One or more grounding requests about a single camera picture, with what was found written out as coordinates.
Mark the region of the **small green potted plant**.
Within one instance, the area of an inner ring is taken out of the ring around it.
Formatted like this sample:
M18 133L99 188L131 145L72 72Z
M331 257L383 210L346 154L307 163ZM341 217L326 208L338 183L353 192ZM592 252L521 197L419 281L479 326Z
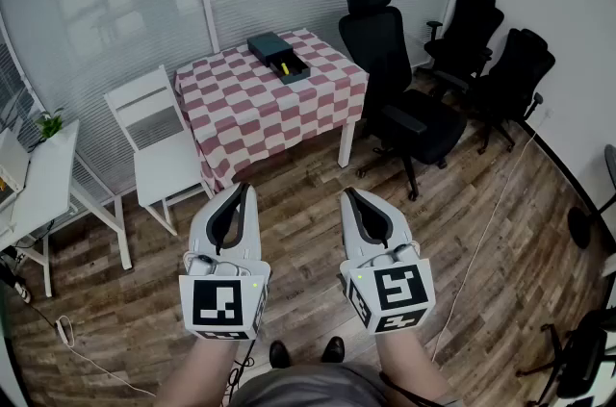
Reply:
M59 108L53 113L42 111L35 123L40 129L40 135L44 140L50 140L63 128L62 112L63 108Z

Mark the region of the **white wooden chair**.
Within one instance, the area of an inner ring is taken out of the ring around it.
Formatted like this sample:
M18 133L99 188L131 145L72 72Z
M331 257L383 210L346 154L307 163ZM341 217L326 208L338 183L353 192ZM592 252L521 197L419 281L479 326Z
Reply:
M134 151L139 204L173 236L169 207L208 188L196 143L163 65L104 94Z

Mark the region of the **person's right forearm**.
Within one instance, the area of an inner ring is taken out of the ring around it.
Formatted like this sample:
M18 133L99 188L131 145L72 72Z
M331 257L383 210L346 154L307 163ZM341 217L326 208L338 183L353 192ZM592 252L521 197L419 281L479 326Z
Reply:
M412 328L375 336L383 373L400 389L442 407L466 407Z

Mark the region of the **black floor fan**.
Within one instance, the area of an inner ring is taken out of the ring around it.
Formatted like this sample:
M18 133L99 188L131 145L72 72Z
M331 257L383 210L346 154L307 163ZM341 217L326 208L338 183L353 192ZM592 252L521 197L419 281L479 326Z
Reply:
M591 225L600 218L605 210L616 203L616 146L608 144L603 153L607 171L614 186L614 194L599 209L592 210L588 215L582 209L574 207L567 216L570 235L574 243L582 249L585 249L590 242Z

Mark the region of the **black office chair with headrest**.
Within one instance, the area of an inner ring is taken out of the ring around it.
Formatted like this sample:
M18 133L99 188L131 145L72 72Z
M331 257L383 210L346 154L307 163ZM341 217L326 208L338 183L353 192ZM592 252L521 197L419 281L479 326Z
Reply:
M398 157L409 183L409 199L419 189L412 161L447 166L446 157L461 139L467 117L440 100L410 87L412 68L403 33L402 16L392 0L346 0L347 15L339 32L355 64L369 74L362 118L362 136L374 136L381 157L361 167L357 176Z

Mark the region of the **white laptop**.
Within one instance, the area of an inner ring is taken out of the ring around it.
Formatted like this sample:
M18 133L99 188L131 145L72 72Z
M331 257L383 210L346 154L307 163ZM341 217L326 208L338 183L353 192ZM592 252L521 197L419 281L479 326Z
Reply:
M30 154L9 128L0 133L0 211L14 202L24 188Z

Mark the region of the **person's left forearm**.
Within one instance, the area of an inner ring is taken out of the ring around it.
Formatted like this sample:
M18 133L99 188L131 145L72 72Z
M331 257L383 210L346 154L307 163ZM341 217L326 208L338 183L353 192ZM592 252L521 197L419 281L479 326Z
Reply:
M239 342L197 339L158 391L154 407L220 407Z

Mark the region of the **person's right shoe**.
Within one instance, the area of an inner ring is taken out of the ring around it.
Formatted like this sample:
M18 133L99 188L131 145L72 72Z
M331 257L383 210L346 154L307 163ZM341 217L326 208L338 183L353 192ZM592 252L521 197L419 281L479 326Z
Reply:
M332 337L321 355L321 362L326 364L341 364L346 356L344 340L341 337Z

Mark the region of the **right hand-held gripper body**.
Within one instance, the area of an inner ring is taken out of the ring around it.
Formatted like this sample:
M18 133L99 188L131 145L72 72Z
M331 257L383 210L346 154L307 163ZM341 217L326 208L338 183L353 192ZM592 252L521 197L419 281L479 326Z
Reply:
M422 325L436 304L430 263L415 242L341 263L346 298L368 333Z

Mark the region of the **person's left shoe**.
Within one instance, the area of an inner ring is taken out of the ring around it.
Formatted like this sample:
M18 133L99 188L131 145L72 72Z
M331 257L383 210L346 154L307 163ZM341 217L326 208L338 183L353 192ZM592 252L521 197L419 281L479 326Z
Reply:
M273 369L286 369L292 365L289 351L282 341L276 340L270 344L269 363Z

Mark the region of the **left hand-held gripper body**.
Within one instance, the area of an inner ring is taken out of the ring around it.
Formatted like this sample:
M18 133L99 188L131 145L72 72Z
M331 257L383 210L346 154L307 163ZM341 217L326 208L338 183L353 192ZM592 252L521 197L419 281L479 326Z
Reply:
M179 277L183 321L199 338L252 341L268 298L270 265L263 261L184 254Z

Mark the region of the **person's grey shirt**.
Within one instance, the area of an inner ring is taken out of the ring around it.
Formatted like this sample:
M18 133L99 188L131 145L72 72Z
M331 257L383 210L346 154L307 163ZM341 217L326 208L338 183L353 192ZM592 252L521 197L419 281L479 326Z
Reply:
M354 363L272 369L243 384L228 407L388 407L376 370Z

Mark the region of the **black swivel chair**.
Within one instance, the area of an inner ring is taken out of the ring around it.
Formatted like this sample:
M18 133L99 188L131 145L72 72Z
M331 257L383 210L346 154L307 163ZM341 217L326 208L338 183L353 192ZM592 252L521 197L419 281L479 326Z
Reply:
M562 345L553 323L545 323L540 331L550 331L553 359L543 366L529 370L517 370L517 377L529 376L549 369L551 375L538 400L529 400L525 407L546 407L544 399L555 380L558 380L556 395L574 399L590 392L603 363L616 365L616 353L608 354L608 333L616 333L616 307L594 310L587 313L578 327L566 333L568 341Z

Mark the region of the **teal box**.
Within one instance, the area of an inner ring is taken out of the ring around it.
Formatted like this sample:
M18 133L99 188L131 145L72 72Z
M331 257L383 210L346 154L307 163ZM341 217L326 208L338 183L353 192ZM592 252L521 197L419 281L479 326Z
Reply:
M248 50L285 85L310 76L310 67L286 40L276 33L268 32L246 40ZM290 75L285 76L281 63L285 63Z

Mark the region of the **white desk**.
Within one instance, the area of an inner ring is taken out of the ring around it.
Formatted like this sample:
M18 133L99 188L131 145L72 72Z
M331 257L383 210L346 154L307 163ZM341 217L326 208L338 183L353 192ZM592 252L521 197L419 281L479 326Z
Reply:
M63 216L69 210L72 199L76 199L87 212L115 232L122 267L128 270L133 266L121 196L111 193L107 201L99 202L73 177L73 165L80 160L76 155L79 128L80 122L75 120L63 127L55 138L33 151L25 188L13 204L10 228L0 235L0 250L13 246L18 253L42 267L48 297L52 295L48 238L42 238L41 251L32 246L20 247L18 243L33 231Z

